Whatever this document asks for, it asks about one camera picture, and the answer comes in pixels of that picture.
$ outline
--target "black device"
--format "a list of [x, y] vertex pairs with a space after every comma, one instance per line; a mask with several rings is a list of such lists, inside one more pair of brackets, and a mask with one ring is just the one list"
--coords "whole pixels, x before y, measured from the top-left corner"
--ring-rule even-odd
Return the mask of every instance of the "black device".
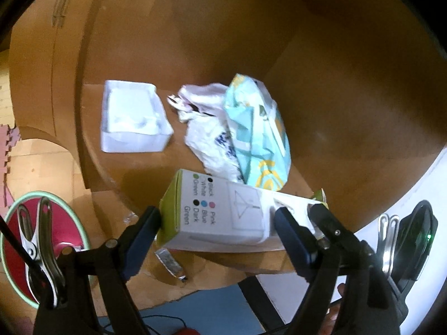
[[323, 232], [325, 241], [318, 242], [307, 228], [299, 226], [286, 208], [279, 209], [274, 218], [295, 270], [309, 282], [286, 334], [318, 332], [337, 277], [343, 275], [345, 295], [332, 334], [399, 334], [392, 289], [374, 250], [344, 228], [323, 204], [312, 206], [309, 218]]
[[438, 220], [427, 200], [401, 220], [390, 284], [402, 321], [408, 315], [405, 299], [427, 263], [437, 229]]

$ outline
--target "crumpled plastic bag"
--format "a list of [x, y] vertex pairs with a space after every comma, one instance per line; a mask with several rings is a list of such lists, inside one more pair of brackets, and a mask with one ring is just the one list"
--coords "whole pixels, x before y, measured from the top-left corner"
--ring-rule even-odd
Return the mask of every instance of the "crumpled plastic bag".
[[203, 163], [205, 172], [243, 183], [224, 111], [227, 88], [218, 83], [185, 85], [178, 96], [168, 97], [168, 103], [178, 110], [180, 122], [188, 122], [185, 143]]
[[289, 175], [290, 148], [276, 102], [265, 85], [236, 75], [223, 108], [244, 182], [256, 188], [280, 190]]

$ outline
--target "mint green ring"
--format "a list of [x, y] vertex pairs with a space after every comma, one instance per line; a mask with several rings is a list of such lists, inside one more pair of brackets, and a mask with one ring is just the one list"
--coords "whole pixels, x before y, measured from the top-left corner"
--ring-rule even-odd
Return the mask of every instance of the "mint green ring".
[[[6, 217], [5, 217], [4, 221], [6, 221], [6, 223], [8, 223], [8, 221], [10, 220], [10, 218], [13, 216], [14, 212], [16, 211], [17, 207], [21, 203], [23, 203], [25, 201], [28, 201], [30, 199], [36, 199], [36, 198], [41, 198], [41, 197], [47, 197], [48, 199], [50, 199], [51, 201], [53, 201], [54, 203], [59, 205], [63, 210], [66, 211], [66, 213], [74, 221], [74, 223], [76, 225], [76, 228], [78, 229], [79, 234], [81, 235], [81, 239], [82, 239], [82, 243], [84, 245], [84, 249], [90, 249], [89, 237], [87, 237], [87, 233], [85, 232], [84, 226], [80, 222], [79, 218], [77, 217], [77, 215], [75, 214], [73, 209], [70, 208], [70, 206], [64, 200], [62, 200], [61, 198], [59, 198], [58, 196], [56, 196], [54, 194], [51, 194], [50, 192], [34, 191], [34, 192], [29, 192], [29, 193], [21, 196], [16, 201], [14, 201], [13, 205], [11, 206], [11, 208], [9, 208], [8, 213], [6, 214]], [[3, 238], [3, 234], [0, 236], [0, 255], [1, 255], [1, 261], [3, 263], [4, 271], [6, 273], [6, 276], [7, 276], [8, 280], [9, 280], [10, 284], [14, 288], [14, 290], [18, 293], [18, 295], [22, 298], [23, 301], [25, 301], [28, 305], [30, 305], [30, 306], [34, 307], [35, 309], [37, 309], [39, 307], [39, 304], [34, 302], [34, 301], [32, 301], [32, 300], [30, 300], [20, 290], [20, 288], [17, 287], [16, 283], [14, 282], [14, 279], [11, 276], [9, 268], [6, 265], [6, 262], [4, 260], [4, 238]]]

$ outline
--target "cardboard box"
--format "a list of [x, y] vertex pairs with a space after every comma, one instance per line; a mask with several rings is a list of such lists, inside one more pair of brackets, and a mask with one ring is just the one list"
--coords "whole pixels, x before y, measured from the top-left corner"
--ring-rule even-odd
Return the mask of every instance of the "cardboard box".
[[283, 249], [272, 218], [281, 206], [312, 233], [309, 204], [320, 201], [253, 188], [179, 170], [160, 201], [157, 243], [198, 252], [264, 252]]

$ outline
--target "tiled floor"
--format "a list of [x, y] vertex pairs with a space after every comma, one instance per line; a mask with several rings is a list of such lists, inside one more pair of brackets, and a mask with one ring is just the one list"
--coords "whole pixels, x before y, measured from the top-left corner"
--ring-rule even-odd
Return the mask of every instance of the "tiled floor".
[[0, 124], [14, 127], [13, 103], [9, 90], [9, 50], [0, 52]]
[[19, 141], [10, 152], [8, 167], [6, 184], [14, 199], [33, 190], [51, 192], [73, 208], [92, 246], [104, 242], [91, 192], [85, 189], [79, 166], [67, 150], [43, 140]]

